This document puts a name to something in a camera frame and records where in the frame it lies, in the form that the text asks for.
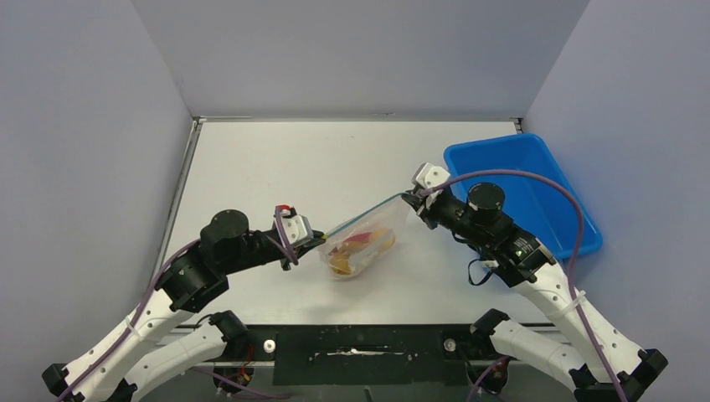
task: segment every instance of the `red component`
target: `red component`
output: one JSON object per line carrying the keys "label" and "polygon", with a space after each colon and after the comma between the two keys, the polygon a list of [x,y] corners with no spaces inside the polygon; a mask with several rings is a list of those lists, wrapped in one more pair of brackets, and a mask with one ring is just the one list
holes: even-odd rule
{"label": "red component", "polygon": [[254,345],[250,344],[249,345],[249,352],[246,354],[246,360],[242,365],[239,367],[239,374],[246,374],[245,368],[248,363],[251,363],[251,359],[254,358]]}
{"label": "red component", "polygon": [[352,236],[345,239],[345,241],[357,241],[358,243],[367,243],[368,240],[370,240],[371,233],[372,232],[353,234]]}

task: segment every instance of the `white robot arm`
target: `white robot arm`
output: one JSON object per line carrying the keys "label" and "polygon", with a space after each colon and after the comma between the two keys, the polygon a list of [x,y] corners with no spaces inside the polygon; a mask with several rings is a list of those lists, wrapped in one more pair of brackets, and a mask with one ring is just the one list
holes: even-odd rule
{"label": "white robot arm", "polygon": [[[68,364],[52,364],[43,372],[49,391],[62,402],[102,402],[125,382],[136,385],[136,395],[142,396],[182,372],[186,364],[216,357],[220,347],[224,350],[224,342],[206,342],[207,333],[205,338],[187,337],[147,353],[177,325],[227,291],[227,275],[277,260],[288,271],[290,262],[297,264],[298,257],[324,241],[322,232],[312,230],[306,217],[287,206],[277,208],[274,226],[265,232],[253,231],[239,211],[216,214],[200,232],[199,242],[169,259],[139,307],[124,321],[81,357]],[[203,332],[216,336],[210,327]]]}
{"label": "white robot arm", "polygon": [[138,402],[172,377],[222,356],[229,344],[243,348],[246,333],[247,327],[231,311],[214,313],[195,331],[141,358],[108,401]]}
{"label": "white robot arm", "polygon": [[[495,173],[548,181],[531,173]],[[474,324],[476,334],[488,338],[499,353],[519,358],[561,381],[574,391],[579,402],[638,400],[667,366],[666,358],[622,335],[583,292],[569,287],[568,277],[547,247],[502,212],[505,194],[501,188],[478,183],[471,187],[464,203],[453,196],[449,178],[444,168],[425,163],[412,179],[414,189],[403,199],[430,229],[444,226],[456,241],[475,250],[491,272],[539,308],[572,347],[537,335],[496,310]],[[579,309],[589,322],[594,340]],[[607,357],[610,370],[603,365],[594,342]],[[615,374],[617,384],[608,371]]]}

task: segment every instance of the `zip tie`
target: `zip tie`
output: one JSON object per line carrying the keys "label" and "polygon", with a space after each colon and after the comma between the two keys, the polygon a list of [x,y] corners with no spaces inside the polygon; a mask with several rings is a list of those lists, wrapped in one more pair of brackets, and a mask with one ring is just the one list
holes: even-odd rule
{"label": "zip tie", "polygon": [[123,321],[126,323],[126,326],[128,327],[128,329],[131,330],[131,332],[133,333],[133,335],[135,335],[136,338],[138,338],[139,341],[144,342],[144,341],[146,340],[146,339],[141,335],[141,333],[138,332],[138,330],[136,330],[136,329],[131,325],[131,319],[130,319],[128,316],[126,316],[126,318],[125,318]]}
{"label": "zip tie", "polygon": [[579,306],[579,304],[581,304],[582,302],[584,302],[585,300],[587,300],[586,294],[587,294],[586,291],[579,291],[579,293],[577,294],[577,298],[575,298],[574,300],[572,300],[572,302],[570,302],[570,303],[569,303],[565,308],[563,308],[562,310],[559,310],[558,312],[551,312],[551,313],[549,313],[549,314],[548,314],[548,318],[551,319],[551,320],[553,320],[553,319],[555,319],[555,318],[560,318],[560,317],[566,316],[567,314],[569,314],[569,312],[571,312],[572,310],[574,310],[575,308],[577,308],[577,306]]}

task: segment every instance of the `metal edge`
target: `metal edge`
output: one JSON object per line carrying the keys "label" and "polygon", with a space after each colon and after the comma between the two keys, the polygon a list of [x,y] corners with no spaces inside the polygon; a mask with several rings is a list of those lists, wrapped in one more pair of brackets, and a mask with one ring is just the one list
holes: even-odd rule
{"label": "metal edge", "polygon": [[353,114],[343,116],[333,115],[254,115],[254,116],[201,116],[205,122],[236,122],[236,121],[256,121],[256,122],[293,122],[293,121],[468,121],[468,122],[490,122],[490,121],[512,121],[516,129],[520,130],[520,119],[515,117],[490,116],[490,115],[470,115],[470,114],[432,114],[432,115],[411,115],[400,113],[369,113]]}
{"label": "metal edge", "polygon": [[[492,360],[470,360],[469,363],[471,363],[474,366],[481,366],[483,368],[490,366],[493,361]],[[220,368],[220,369],[226,369],[230,367],[241,367],[244,365],[245,367],[255,367],[255,368],[274,368],[275,364],[274,362],[202,362],[195,364],[196,367],[202,367],[206,369],[212,369],[212,368]],[[512,366],[528,366],[529,364],[523,362],[522,360],[517,360],[513,359],[510,362],[510,365]]]}
{"label": "metal edge", "polygon": [[[447,325],[447,324],[424,324],[424,325],[422,325],[422,326],[423,326],[423,327],[426,327],[426,326],[428,326],[428,325],[437,326],[437,325]],[[363,326],[366,326],[366,325],[357,324],[357,326],[363,327]],[[293,327],[293,328],[297,328],[297,327],[303,327],[303,326],[302,326],[302,325],[294,325],[294,326],[282,325],[282,326],[280,326],[280,327]],[[333,327],[333,325],[326,325],[326,326],[323,326],[323,327]],[[570,345],[570,346],[571,346],[570,341],[559,331],[559,329],[558,329],[557,327],[550,326],[550,324],[545,324],[545,323],[539,323],[539,324],[525,324],[524,327],[526,327],[527,329],[530,329],[530,330],[532,330],[532,331],[534,331],[534,332],[537,332],[537,333],[539,333],[540,335],[543,335],[544,337],[546,337],[546,338],[548,338],[548,339],[551,339],[551,340],[553,340],[553,341],[555,341],[555,342],[559,342],[559,343],[562,343],[562,344]],[[186,329],[186,328],[180,328],[180,327],[179,327],[179,328],[174,328],[171,332],[169,332],[168,334],[166,334],[159,342],[156,343],[156,345],[155,345],[155,347],[153,348],[153,350],[157,350],[157,349],[159,349],[159,348],[161,348],[161,347],[163,347],[163,346],[165,346],[165,345],[168,345],[169,343],[175,342],[175,341],[177,341],[178,339],[180,339],[180,338],[182,338],[182,337],[188,335],[188,334],[191,333],[192,331],[194,331],[194,329]]]}
{"label": "metal edge", "polygon": [[188,180],[188,174],[190,173],[190,166],[193,163],[193,157],[195,155],[195,150],[197,149],[199,134],[202,131],[202,125],[205,120],[202,117],[194,117],[193,123],[190,128],[190,135],[188,137],[188,143],[185,147],[185,153],[183,154],[183,163],[180,166],[180,175],[177,177],[177,186],[175,187],[175,193],[172,195],[172,202],[170,203],[170,210],[167,213],[167,222],[165,224],[165,230],[162,233],[162,242],[160,244],[160,249],[157,253],[157,259],[155,267],[153,268],[153,275],[157,275],[158,270],[165,260],[165,254],[167,253],[167,245],[170,244],[170,237],[172,236],[172,228],[175,225],[175,218],[178,216],[178,208],[180,207],[180,201],[183,199],[183,192],[185,190],[185,183]]}

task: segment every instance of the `food item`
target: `food item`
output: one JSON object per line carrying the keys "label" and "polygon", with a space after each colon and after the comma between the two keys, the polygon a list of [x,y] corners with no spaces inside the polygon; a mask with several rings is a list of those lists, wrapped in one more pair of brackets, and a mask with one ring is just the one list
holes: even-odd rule
{"label": "food item", "polygon": [[334,253],[330,259],[331,271],[336,275],[350,275],[350,264],[347,262],[349,255],[345,253]]}
{"label": "food item", "polygon": [[370,261],[372,257],[375,256],[374,254],[389,250],[389,248],[394,245],[394,232],[390,228],[379,228],[371,232],[355,234],[345,239],[329,253],[328,265],[331,271],[339,276],[350,276],[353,274],[353,271],[360,271],[362,267],[358,269],[358,267],[350,266],[350,257],[365,251],[372,243],[378,241],[383,236],[389,236],[389,239],[386,239],[379,245],[377,250],[369,251],[368,256],[371,258],[366,260]]}
{"label": "food item", "polygon": [[390,233],[392,233],[390,228],[379,228],[370,234],[369,243],[377,241],[377,239],[382,236],[390,235],[390,238],[382,243],[378,248],[380,252],[385,251],[394,245],[394,233]]}

